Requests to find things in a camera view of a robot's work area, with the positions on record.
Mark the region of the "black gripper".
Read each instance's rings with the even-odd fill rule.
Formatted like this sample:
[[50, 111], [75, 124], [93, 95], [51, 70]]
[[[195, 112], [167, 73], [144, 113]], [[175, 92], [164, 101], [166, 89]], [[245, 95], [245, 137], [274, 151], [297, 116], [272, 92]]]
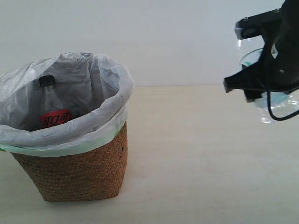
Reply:
[[226, 93], [244, 90], [246, 102], [263, 98], [265, 91], [291, 93], [299, 89], [299, 47], [266, 44], [258, 62], [225, 77]]

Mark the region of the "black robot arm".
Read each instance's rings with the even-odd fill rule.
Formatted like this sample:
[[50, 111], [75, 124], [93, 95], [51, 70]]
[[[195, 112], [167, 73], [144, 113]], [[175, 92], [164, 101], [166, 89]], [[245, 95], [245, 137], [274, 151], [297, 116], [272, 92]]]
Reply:
[[249, 102], [266, 91], [292, 93], [299, 88], [299, 2], [286, 0], [281, 8], [239, 20], [238, 40], [261, 36], [262, 53], [253, 64], [224, 78], [227, 93], [243, 90]]

